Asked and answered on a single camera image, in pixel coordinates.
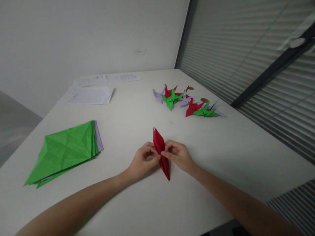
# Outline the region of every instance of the stack of papers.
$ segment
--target stack of papers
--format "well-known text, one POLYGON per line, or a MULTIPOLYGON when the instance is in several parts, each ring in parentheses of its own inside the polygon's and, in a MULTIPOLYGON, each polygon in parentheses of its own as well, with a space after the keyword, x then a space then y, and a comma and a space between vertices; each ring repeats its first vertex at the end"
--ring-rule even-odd
POLYGON ((24 185, 45 185, 103 151, 97 122, 46 135, 37 163, 24 185))
POLYGON ((109 104, 113 88, 107 86, 85 88, 92 85, 102 85, 107 83, 106 75, 94 75, 75 79, 68 91, 59 99, 57 103, 79 103, 79 104, 109 104))
POLYGON ((107 86, 94 88, 70 86, 57 103, 109 104, 113 90, 107 86))

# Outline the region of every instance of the hand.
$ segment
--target hand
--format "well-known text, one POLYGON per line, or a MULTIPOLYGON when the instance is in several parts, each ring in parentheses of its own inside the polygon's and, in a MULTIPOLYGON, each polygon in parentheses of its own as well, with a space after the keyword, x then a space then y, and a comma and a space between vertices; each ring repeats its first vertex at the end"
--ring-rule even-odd
POLYGON ((158 154, 154 144, 146 142, 137 150, 134 159, 126 171, 128 172, 131 180, 136 181, 144 176, 152 167, 157 165, 160 158, 161 155, 158 154), (149 156, 153 156, 153 159, 147 161, 149 156))
POLYGON ((196 166, 184 144, 167 140, 165 142, 165 151, 162 151, 161 154, 175 162, 179 168, 188 174, 196 166))

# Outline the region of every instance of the red origami crane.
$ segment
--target red origami crane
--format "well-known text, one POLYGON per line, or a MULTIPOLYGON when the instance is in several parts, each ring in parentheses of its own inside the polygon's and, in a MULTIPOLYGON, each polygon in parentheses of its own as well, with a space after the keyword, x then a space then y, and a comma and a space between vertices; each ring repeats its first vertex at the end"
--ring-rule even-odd
POLYGON ((189 101, 189 108, 186 111, 186 117, 192 115, 195 111, 199 110, 203 104, 204 102, 199 105, 197 103, 193 104, 193 99, 191 99, 189 101))
POLYGON ((171 90, 171 89, 168 90, 168 89, 167 89, 167 85, 165 85, 165 94, 164 94, 164 97, 165 97, 165 98, 168 98, 168 97, 170 97, 171 95, 172 95, 172 90, 171 90))
MULTIPOLYGON (((165 149, 165 143, 163 137, 159 134, 156 128, 153 128, 153 143, 157 152, 161 155, 161 152, 165 149)), ((163 170, 164 174, 166 175, 168 181, 171 179, 170 175, 170 163, 168 159, 161 155, 161 159, 159 161, 160 167, 163 170)))

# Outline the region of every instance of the green origami paper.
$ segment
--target green origami paper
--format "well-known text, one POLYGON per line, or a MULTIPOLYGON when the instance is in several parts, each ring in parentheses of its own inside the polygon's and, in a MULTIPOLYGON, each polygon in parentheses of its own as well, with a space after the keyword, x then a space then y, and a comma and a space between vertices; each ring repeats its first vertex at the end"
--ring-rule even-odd
POLYGON ((172 95, 168 98, 166 98, 163 94, 161 94, 163 100, 166 102, 167 107, 169 108, 169 110, 172 110, 172 107, 175 103, 178 102, 178 100, 180 100, 184 95, 184 92, 181 95, 176 95, 175 91, 172 89, 172 95))
POLYGON ((204 108, 202 110, 197 110, 195 111, 193 114, 194 115, 198 115, 198 116, 203 116, 203 117, 216 117, 219 116, 217 113, 215 113, 215 109, 212 109, 210 111, 207 110, 208 106, 210 104, 210 101, 207 102, 207 104, 204 106, 204 108))
POLYGON ((95 124, 85 124, 46 135, 37 163, 24 185, 37 188, 98 154, 95 124))

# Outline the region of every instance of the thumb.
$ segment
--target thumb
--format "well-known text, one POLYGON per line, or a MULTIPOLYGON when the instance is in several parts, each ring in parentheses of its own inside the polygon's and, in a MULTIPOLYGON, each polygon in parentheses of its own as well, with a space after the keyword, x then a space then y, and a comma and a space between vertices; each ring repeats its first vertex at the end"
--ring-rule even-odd
POLYGON ((150 168, 152 168, 153 166, 155 166, 155 165, 160 161, 160 159, 161 159, 161 155, 155 156, 152 160, 150 160, 150 161, 147 162, 147 163, 148 163, 148 166, 149 166, 150 168))
POLYGON ((177 157, 176 155, 174 155, 174 154, 172 154, 170 152, 167 152, 167 151, 162 151, 161 155, 165 156, 167 159, 170 159, 172 161, 175 161, 175 159, 177 157))

